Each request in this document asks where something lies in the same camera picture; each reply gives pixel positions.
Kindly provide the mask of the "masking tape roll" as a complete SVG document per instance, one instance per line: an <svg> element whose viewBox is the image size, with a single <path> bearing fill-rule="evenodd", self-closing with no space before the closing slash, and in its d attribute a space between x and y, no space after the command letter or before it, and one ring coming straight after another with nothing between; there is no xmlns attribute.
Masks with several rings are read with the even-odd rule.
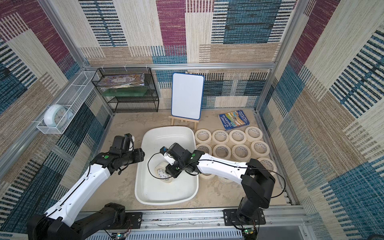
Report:
<svg viewBox="0 0 384 240"><path fill-rule="evenodd" d="M197 144L209 144L212 141L212 134L207 129L197 130L195 133Z"/></svg>
<svg viewBox="0 0 384 240"><path fill-rule="evenodd" d="M225 145L229 142L230 137L226 131L216 130L212 133L212 141L216 145Z"/></svg>
<svg viewBox="0 0 384 240"><path fill-rule="evenodd" d="M248 142L255 142L255 141L260 141L263 139L263 132L255 126L249 126L245 130L245 134L247 136L247 141Z"/></svg>
<svg viewBox="0 0 384 240"><path fill-rule="evenodd" d="M247 135L240 130L232 130L229 133L230 142L234 145L242 145L247 141Z"/></svg>

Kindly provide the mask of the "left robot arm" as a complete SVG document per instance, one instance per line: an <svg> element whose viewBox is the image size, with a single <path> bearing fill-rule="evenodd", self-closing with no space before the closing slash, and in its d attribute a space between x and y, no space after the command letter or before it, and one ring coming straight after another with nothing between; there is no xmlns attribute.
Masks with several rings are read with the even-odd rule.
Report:
<svg viewBox="0 0 384 240"><path fill-rule="evenodd" d="M100 211L81 220L77 216L95 191L115 172L144 160L145 153L134 147L131 134L116 136L110 150L97 154L89 168L74 186L43 214L27 221L30 240L85 240L107 227L127 227L126 208L116 203L106 204Z"/></svg>

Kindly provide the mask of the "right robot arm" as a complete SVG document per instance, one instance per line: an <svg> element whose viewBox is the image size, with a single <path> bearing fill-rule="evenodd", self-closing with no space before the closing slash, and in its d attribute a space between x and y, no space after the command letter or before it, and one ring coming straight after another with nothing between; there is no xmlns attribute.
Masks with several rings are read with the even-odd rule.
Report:
<svg viewBox="0 0 384 240"><path fill-rule="evenodd" d="M182 172L187 172L215 175L241 185L245 197L242 198L233 218L239 224L255 223L261 219L259 209L267 209L270 206L276 179L258 160L233 162L198 150L191 153L178 143L172 144L170 148L162 147L160 154L168 162L166 173L171 178L177 178Z"/></svg>

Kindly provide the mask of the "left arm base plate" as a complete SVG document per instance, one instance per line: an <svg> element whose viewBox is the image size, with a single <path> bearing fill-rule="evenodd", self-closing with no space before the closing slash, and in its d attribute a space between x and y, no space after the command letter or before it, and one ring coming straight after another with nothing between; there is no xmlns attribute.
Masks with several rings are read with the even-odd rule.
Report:
<svg viewBox="0 0 384 240"><path fill-rule="evenodd" d="M125 220L122 223L114 223L102 230L137 230L141 228L142 218L143 212L126 212Z"/></svg>

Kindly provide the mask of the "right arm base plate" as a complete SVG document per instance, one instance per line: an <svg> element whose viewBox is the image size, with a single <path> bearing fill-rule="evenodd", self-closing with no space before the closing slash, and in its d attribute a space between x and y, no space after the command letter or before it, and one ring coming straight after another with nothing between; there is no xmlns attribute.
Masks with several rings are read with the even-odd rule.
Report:
<svg viewBox="0 0 384 240"><path fill-rule="evenodd" d="M257 209L252 217L247 217L245 215L239 214L237 209L224 209L222 210L224 221L226 226L245 226L245 225L265 225L266 219L263 212L263 209Z"/></svg>

